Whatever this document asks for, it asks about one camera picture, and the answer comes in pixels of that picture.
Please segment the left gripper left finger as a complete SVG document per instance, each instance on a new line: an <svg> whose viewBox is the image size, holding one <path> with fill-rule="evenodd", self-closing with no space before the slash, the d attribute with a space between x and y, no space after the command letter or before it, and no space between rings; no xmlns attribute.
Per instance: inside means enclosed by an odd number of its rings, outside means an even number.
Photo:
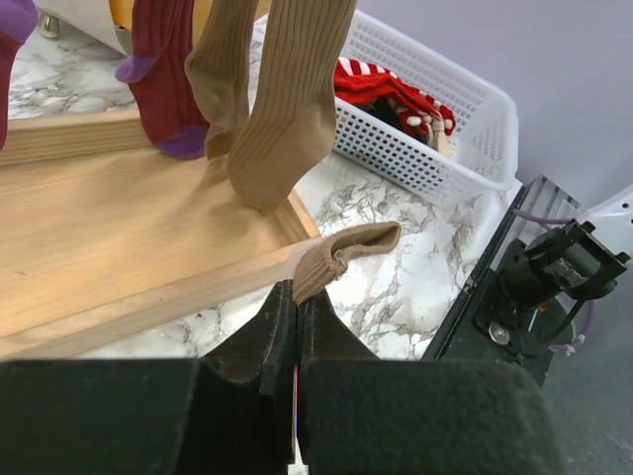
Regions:
<svg viewBox="0 0 633 475"><path fill-rule="evenodd" d="M295 459L292 284L184 359L1 365L5 474L284 474Z"/></svg>

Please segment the maroon striped sock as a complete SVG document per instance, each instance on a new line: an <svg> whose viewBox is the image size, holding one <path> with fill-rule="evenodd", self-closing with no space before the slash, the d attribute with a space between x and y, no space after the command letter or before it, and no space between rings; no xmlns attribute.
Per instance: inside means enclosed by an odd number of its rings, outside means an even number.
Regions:
<svg viewBox="0 0 633 475"><path fill-rule="evenodd" d="M193 48L193 12L192 1L134 2L133 52L116 71L134 95L149 141L180 159L204 154L209 128L185 74Z"/></svg>
<svg viewBox="0 0 633 475"><path fill-rule="evenodd" d="M1 147L7 137L11 73L20 47L35 30L39 13L33 0L1 0Z"/></svg>

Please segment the white plastic basket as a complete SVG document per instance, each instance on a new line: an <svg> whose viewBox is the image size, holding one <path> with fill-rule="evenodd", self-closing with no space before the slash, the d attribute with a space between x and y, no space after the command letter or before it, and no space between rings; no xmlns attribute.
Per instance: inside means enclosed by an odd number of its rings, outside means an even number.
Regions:
<svg viewBox="0 0 633 475"><path fill-rule="evenodd" d="M512 187L515 104L471 71L357 11L334 82L334 151L441 207Z"/></svg>

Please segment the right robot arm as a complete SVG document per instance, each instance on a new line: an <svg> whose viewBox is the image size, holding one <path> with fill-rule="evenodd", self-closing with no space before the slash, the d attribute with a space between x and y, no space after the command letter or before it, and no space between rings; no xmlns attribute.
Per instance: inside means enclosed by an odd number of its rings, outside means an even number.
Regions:
<svg viewBox="0 0 633 475"><path fill-rule="evenodd" d="M632 267L631 188L586 208L546 184L534 203L512 213L540 231L532 240L516 239L498 267L503 317L509 321L561 294L579 303L600 299Z"/></svg>

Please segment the brown ribbed sock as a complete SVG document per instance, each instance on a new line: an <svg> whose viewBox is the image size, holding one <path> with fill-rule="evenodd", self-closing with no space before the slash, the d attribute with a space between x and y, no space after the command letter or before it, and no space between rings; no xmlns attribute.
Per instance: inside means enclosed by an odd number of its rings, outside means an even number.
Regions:
<svg viewBox="0 0 633 475"><path fill-rule="evenodd" d="M356 4L276 1L264 39L251 115L227 159L248 205L274 211L332 149L333 74Z"/></svg>
<svg viewBox="0 0 633 475"><path fill-rule="evenodd" d="M215 1L198 42L185 62L196 103L209 122L209 160L229 153L249 116L250 44L258 3Z"/></svg>

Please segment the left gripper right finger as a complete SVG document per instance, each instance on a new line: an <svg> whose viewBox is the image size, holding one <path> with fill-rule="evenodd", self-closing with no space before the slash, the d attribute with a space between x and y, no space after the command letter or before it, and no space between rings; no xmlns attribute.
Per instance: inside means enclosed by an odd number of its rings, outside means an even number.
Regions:
<svg viewBox="0 0 633 475"><path fill-rule="evenodd" d="M297 430L313 474L563 474L539 387L522 368L376 357L326 292L297 313Z"/></svg>

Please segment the beige brown striped sock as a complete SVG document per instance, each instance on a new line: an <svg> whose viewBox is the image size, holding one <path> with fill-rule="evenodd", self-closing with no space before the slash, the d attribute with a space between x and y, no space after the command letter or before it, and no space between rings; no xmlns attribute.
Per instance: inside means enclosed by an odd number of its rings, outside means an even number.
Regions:
<svg viewBox="0 0 633 475"><path fill-rule="evenodd" d="M397 222L358 225L321 239L299 258L293 274L293 299L301 305L340 278L351 260L391 252L399 243Z"/></svg>

